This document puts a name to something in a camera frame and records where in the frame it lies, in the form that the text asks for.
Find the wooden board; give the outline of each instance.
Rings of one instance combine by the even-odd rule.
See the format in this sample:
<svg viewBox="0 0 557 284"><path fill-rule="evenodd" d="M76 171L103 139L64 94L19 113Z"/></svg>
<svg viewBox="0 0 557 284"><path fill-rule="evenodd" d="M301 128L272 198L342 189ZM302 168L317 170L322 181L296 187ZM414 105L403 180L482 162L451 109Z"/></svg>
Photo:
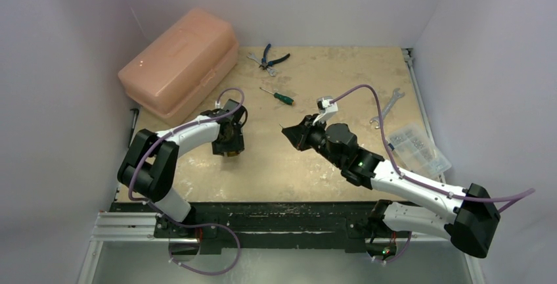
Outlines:
<svg viewBox="0 0 557 284"><path fill-rule="evenodd" d="M246 150L237 157L212 155L211 145L202 145L178 160L174 188L188 201L375 201L401 200L400 197L370 191L348 183L340 171L315 151L299 152L281 134L283 126L298 124L306 114L317 112L316 99L336 97L351 87L368 83L384 106L393 89L406 95L397 101L387 116L386 134L422 117L409 71L398 47L273 47L269 58L291 53L280 72L270 77L248 59L248 52L263 53L263 47L242 47L238 64L187 119L203 110L213 109L221 90L239 87L246 94L244 106L249 119L244 127ZM295 106L287 106L259 87L293 97ZM223 96L239 100L230 92ZM380 132L370 126L377 115L372 93L360 89L338 103L339 112L330 123L343 122L357 134L364 148L387 156L380 142ZM170 127L142 110L137 130L166 130ZM118 201L129 201L122 187Z"/></svg>

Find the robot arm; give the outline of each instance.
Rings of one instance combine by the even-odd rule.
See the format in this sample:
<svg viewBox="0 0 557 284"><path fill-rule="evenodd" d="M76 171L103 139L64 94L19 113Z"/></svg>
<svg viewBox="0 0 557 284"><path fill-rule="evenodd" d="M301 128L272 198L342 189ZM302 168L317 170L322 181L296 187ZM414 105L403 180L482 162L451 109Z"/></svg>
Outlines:
<svg viewBox="0 0 557 284"><path fill-rule="evenodd" d="M202 112L194 121L202 121L224 115L238 106L234 100L228 100L220 109ZM183 222L192 212L191 205L180 197L172 187L178 158L204 143L212 143L213 154L236 156L244 150L243 123L240 123L247 110L243 106L234 114L218 121L199 123L190 128L176 131L175 128L153 133L148 130L138 131L118 170L118 181L129 187L133 172L141 157L162 136L172 133L153 152L152 163L145 162L141 167L134 192L151 200L157 208L177 222Z"/></svg>
<svg viewBox="0 0 557 284"><path fill-rule="evenodd" d="M489 197L487 191L472 184L468 189L447 185L400 169L416 181L446 191L451 197L405 180L382 156L358 146L357 136L346 124L326 121L338 111L332 97L318 99L320 114L307 115L300 124L283 128L282 133L299 151L314 149L341 170L348 182L404 197L418 206L381 200L370 216L372 235L392 231L416 231L450 239L461 251L485 258L500 220L493 203L455 199L453 195Z"/></svg>

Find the screwdriver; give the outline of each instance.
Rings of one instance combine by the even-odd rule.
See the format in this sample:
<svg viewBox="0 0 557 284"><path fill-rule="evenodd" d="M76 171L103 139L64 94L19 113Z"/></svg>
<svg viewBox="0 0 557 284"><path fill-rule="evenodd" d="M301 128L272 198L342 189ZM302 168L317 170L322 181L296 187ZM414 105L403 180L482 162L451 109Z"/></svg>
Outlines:
<svg viewBox="0 0 557 284"><path fill-rule="evenodd" d="M277 98L280 102L282 102L282 103L284 103L284 104L286 104L286 105L294 105L294 99L291 98L291 97L287 97L287 96L285 96L285 95L281 95L281 94L278 93L278 92L274 92L274 93L273 93L273 92L270 92L269 90L265 90L265 89L263 89L263 88L261 88L261 87L259 87L259 88L260 88L261 90L265 91L265 92L268 92L268 93L272 94L272 95L273 95L275 98Z"/></svg>

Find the blue pliers handle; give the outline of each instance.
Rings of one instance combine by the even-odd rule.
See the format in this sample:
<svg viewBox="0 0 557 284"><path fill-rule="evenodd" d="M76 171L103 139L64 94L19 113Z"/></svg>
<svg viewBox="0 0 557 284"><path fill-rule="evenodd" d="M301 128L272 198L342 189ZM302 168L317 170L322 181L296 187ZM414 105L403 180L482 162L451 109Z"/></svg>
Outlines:
<svg viewBox="0 0 557 284"><path fill-rule="evenodd" d="M261 69L265 70L267 69L267 67L271 67L272 65L278 64L280 62L284 62L285 60L288 59L288 57L290 57L290 53L288 53L279 59L270 60L269 62L267 62L267 53L269 52L270 49L271 49L271 44L267 44L265 50L263 51L263 58L261 59L261 65L259 65Z"/></svg>

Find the metal floor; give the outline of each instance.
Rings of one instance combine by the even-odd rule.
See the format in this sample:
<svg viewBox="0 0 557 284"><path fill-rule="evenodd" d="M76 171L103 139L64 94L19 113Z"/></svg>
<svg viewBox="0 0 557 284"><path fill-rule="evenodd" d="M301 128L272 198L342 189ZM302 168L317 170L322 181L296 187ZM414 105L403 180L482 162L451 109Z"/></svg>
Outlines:
<svg viewBox="0 0 557 284"><path fill-rule="evenodd" d="M233 260L222 255L197 256L190 266L217 271ZM240 262L220 276L204 276L168 263L167 243L105 242L94 283L472 283L463 253L447 241L413 241L398 261L385 267L367 254L342 250L242 250Z"/></svg>

